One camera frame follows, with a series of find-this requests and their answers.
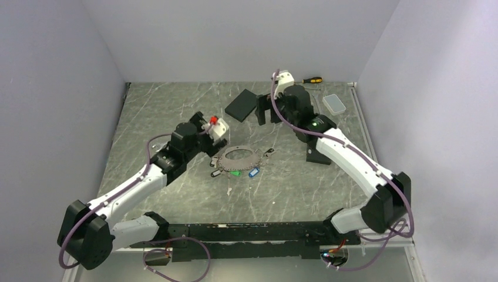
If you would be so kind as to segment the key bunch with rings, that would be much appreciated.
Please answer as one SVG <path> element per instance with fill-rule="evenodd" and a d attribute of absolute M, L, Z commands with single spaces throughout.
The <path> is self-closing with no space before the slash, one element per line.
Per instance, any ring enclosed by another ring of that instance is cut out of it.
<path fill-rule="evenodd" d="M 238 159 L 231 158 L 231 155 L 237 152 L 247 152 L 247 155 Z M 275 149 L 272 147 L 262 153 L 249 146 L 228 147 L 222 153 L 211 158 L 210 166 L 214 168 L 214 171 L 220 170 L 221 175 L 230 176 L 231 171 L 241 171 L 241 175 L 244 172 L 248 174 L 255 167 L 259 167 L 261 170 L 263 166 L 268 164 L 274 153 Z"/>

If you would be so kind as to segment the blue key tag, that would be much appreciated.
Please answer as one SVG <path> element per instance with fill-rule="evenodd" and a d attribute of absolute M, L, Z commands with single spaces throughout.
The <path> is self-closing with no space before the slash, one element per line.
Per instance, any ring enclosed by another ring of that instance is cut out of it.
<path fill-rule="evenodd" d="M 253 178 L 253 177 L 255 177 L 256 175 L 258 175 L 258 174 L 259 174 L 259 172 L 260 172 L 260 168 L 259 168 L 259 167 L 255 167 L 255 168 L 253 168 L 253 169 L 252 169 L 252 170 L 248 173 L 248 176 L 249 176 L 250 178 Z"/>

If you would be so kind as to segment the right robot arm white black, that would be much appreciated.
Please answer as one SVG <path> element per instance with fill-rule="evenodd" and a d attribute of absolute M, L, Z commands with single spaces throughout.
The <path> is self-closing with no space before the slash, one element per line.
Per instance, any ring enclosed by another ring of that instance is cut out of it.
<path fill-rule="evenodd" d="M 300 141 L 345 171 L 367 197 L 365 203 L 330 215 L 323 229 L 326 241 L 337 244 L 346 233 L 362 229 L 384 233 L 403 216 L 408 216 L 410 228 L 407 233 L 398 235 L 413 235 L 411 180 L 406 173 L 394 174 L 374 162 L 348 140 L 332 120 L 315 113 L 303 86 L 291 85 L 278 96 L 274 93 L 257 96 L 255 114 L 260 125 L 266 123 L 268 110 L 271 122 L 288 125 Z"/>

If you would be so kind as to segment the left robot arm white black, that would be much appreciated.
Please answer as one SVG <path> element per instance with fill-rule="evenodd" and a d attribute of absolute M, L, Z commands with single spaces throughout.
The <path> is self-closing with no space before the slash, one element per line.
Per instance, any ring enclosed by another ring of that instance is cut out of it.
<path fill-rule="evenodd" d="M 161 134 L 169 140 L 160 148 L 151 149 L 157 137 L 147 141 L 145 164 L 135 175 L 96 199 L 87 203 L 76 200 L 68 206 L 57 239 L 59 265 L 92 270 L 123 247 L 139 242 L 164 245 L 170 237 L 170 224 L 159 214 L 149 211 L 133 220 L 122 219 L 151 194 L 172 184 L 198 154 L 216 155 L 227 145 L 229 130 L 224 119 L 212 116 L 205 120 L 197 112 L 171 133 Z"/>

